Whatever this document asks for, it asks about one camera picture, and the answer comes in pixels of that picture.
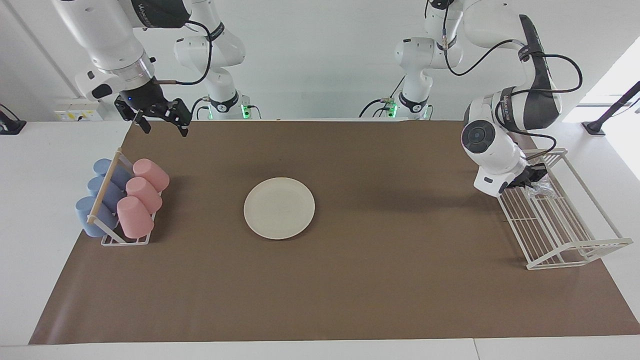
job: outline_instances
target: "pink cup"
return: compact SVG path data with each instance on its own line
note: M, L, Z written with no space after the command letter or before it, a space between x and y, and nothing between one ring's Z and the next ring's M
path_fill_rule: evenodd
M154 229L154 221L137 197L127 196L118 201L118 219L124 235L130 239L147 236Z
M133 173L136 176L144 177L151 185L161 192L169 186L169 175L161 169L158 164L149 159L140 159L133 164Z
M144 177L134 177L127 182L127 195L135 196L142 201L150 214L160 210L162 206L162 198Z

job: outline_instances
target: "white wall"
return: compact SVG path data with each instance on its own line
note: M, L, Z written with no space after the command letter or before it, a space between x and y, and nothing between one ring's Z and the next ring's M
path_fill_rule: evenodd
M53 12L51 2L2 1L15 7L60 69L73 78L87 60ZM548 53L571 56L582 67L584 88L564 97L566 109L575 106L640 35L640 2L636 0L508 2L517 12L531 17ZM246 61L230 69L236 85L251 96L267 118L357 116L370 100L388 96L402 76L393 56L396 44L424 34L424 1L418 0L216 0L216 4L227 28L242 38L247 48ZM149 55L158 59L159 78L198 77L181 67L172 53L174 40L189 31L151 29L136 30L136 34ZM460 69L465 69L484 49L470 45L464 36L461 43L466 54ZM18 55L2 52L0 60L35 71L24 62L32 55L28 51ZM574 85L575 73L570 65L551 60L550 66L558 86ZM446 70L430 73L435 79L431 96L434 119L459 119L474 97L523 80L517 57L508 50L496 51L464 78ZM62 94L54 89L56 86L51 86L46 95ZM187 103L205 95L201 85L167 86L165 91L167 98L180 96ZM19 101L15 105L26 106Z
M34 1L25 3L38 8ZM74 97L74 89L7 0L0 1L0 33L0 102L22 120L54 120L55 99Z
M640 81L640 37L627 49L605 76L589 91L588 97L613 95L617 101L627 90Z

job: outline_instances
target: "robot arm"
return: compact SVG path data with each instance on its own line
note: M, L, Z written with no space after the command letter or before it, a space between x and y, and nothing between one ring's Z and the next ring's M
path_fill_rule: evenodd
M471 70L458 74L452 69L462 59L457 44L461 21L474 45L516 50L526 75L521 86L473 100L465 113L462 144L480 166L475 186L498 197L508 187L530 185L546 174L544 165L528 163L508 132L545 129L562 111L546 54L527 16L517 16L498 0L430 0L425 21L428 37L406 39L396 47L396 60L406 78L394 100L398 116L422 119L433 85L426 70L449 69L458 76Z
M178 39L173 53L178 62L202 74L207 70L209 41L212 42L212 60L204 79L209 96L209 110L216 120L243 119L246 117L244 104L248 98L236 89L233 77L223 67L239 65L244 61L245 50L242 41L229 30L216 11L212 0L193 0L192 19L205 24L211 34Z
M125 120L134 121L148 133L144 118L158 117L176 125L187 135L191 114L181 99L167 101L156 83L155 71L133 27L180 28L191 13L183 0L53 0L78 43L93 63L76 76L77 85L89 100L120 93L115 105Z
M491 21L491 16L518 19L519 24ZM462 132L462 145L479 165L474 186L499 197L506 188L530 185L547 173L543 164L528 163L508 132L545 129L556 121L562 104L559 94L550 92L556 90L556 86L536 28L527 16L517 17L498 3L476 2L465 8L465 31L475 45L485 48L513 39L505 47L518 50L526 74L522 86L477 98L465 113L467 125ZM548 92L530 92L530 89Z
M423 119L433 86L433 79L426 71L447 68L442 43L442 25L447 6L449 12L445 27L452 39L447 50L449 63L455 67L462 60L463 51L457 44L458 26L463 14L462 2L449 4L443 0L430 0L424 22L428 36L404 39L396 46L396 62L406 74L403 88L394 99L398 105L398 117Z

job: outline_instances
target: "white wire rack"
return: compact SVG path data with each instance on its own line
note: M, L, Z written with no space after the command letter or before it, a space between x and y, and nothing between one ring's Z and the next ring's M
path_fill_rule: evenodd
M532 155L540 150L525 151ZM581 266L605 256L633 241L624 238L611 222L589 188L566 158L566 149L556 149L537 161L543 161L557 197L527 196L523 188L507 189L498 198L507 221L527 260L527 269ZM615 238L597 240L554 175L554 167L566 164L582 186L597 212L611 228Z

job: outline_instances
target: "wall outlet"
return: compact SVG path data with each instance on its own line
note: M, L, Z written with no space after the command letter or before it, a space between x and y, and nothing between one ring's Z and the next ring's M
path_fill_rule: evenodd
M59 121L103 121L108 109L99 102L60 104L55 109Z

